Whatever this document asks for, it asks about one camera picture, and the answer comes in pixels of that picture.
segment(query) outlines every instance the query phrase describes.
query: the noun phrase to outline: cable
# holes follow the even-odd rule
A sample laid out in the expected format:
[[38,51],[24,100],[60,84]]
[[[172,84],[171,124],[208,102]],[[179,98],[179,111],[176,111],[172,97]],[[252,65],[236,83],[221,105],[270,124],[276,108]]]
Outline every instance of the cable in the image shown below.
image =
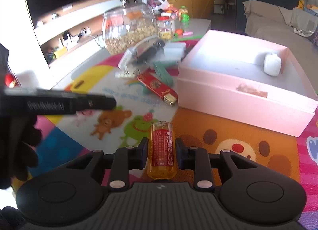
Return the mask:
[[94,38],[95,39],[95,42],[96,42],[96,44],[98,44],[98,46],[100,47],[100,48],[105,48],[105,46],[101,46],[100,45],[100,42],[99,42],[99,38],[98,38],[98,34],[97,34],[97,37],[95,37],[95,36],[93,36],[93,35],[85,35],[85,37],[91,37],[91,38]]

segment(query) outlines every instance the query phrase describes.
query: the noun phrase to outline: peanuts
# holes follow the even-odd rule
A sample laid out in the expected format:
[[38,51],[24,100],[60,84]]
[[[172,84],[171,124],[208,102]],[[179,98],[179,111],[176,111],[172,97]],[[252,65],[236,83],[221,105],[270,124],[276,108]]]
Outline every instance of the peanuts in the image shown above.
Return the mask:
[[114,28],[108,28],[108,30],[105,36],[105,46],[112,55],[122,53],[141,40],[158,34],[158,30],[152,20],[146,20],[145,18],[137,20],[135,26],[129,25],[129,29],[123,32],[122,36],[120,31],[114,30]]

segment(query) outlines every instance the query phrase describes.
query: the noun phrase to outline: white table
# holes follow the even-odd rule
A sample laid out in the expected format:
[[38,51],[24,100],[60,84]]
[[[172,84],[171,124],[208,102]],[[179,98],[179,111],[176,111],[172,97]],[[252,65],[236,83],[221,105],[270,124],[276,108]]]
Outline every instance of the white table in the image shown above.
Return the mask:
[[[208,30],[210,30],[211,20],[208,19],[190,19],[189,31],[192,31],[193,34],[190,36],[179,36],[173,41],[184,41],[190,39],[201,38]],[[101,61],[110,57],[111,54],[107,49],[103,48],[96,53],[94,53],[90,58],[76,67],[71,71],[67,76],[65,76],[53,89],[64,89],[68,84],[70,84],[74,79],[84,73],[87,69],[97,65]]]

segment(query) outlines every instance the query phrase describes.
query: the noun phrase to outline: plastic jar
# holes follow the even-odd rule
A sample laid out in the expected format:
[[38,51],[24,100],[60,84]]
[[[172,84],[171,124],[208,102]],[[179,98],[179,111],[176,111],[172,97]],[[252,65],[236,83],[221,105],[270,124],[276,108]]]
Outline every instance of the plastic jar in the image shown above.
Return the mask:
[[172,39],[172,28],[169,17],[158,17],[157,25],[159,29],[159,37],[161,39],[170,40]]
[[125,4],[104,13],[102,32],[110,54],[126,51],[146,37],[158,35],[155,17],[144,3]]

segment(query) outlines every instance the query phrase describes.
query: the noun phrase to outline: red lid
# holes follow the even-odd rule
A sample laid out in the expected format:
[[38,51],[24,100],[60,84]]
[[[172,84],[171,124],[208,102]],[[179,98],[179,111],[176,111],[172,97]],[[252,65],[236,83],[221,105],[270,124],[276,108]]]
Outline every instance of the red lid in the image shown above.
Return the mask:
[[168,16],[158,17],[157,20],[169,20]]

